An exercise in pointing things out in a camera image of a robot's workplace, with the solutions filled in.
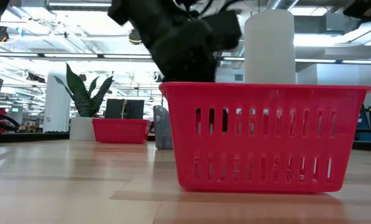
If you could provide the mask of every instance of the black monitor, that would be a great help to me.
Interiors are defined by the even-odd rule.
[[[123,119],[142,119],[144,117],[144,100],[127,100]],[[124,100],[108,99],[105,118],[122,118]]]

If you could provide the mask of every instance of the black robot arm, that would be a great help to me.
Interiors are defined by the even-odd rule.
[[[213,82],[213,52],[236,47],[242,35],[234,11],[198,19],[172,0],[112,0],[108,16],[133,25],[164,82]]]

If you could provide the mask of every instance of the snake plant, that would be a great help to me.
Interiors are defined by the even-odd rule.
[[[107,78],[101,85],[97,94],[91,97],[91,93],[96,88],[98,77],[91,82],[88,91],[83,81],[81,81],[77,74],[72,72],[68,64],[66,64],[66,82],[68,83],[68,86],[66,86],[58,77],[54,78],[59,84],[65,87],[65,90],[75,102],[79,115],[82,117],[92,117],[99,111],[99,107],[103,103],[104,95],[108,92],[109,87],[111,87],[113,82],[113,77]]]

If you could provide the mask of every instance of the table surface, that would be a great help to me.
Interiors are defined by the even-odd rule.
[[[0,224],[371,224],[371,152],[352,151],[340,192],[186,192],[172,151],[148,144],[0,144]]]

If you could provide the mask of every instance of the small red basket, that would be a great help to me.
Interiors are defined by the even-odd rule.
[[[142,119],[94,119],[97,142],[144,143],[148,138],[150,121]]]
[[[160,90],[182,187],[334,192],[371,87],[173,82]]]

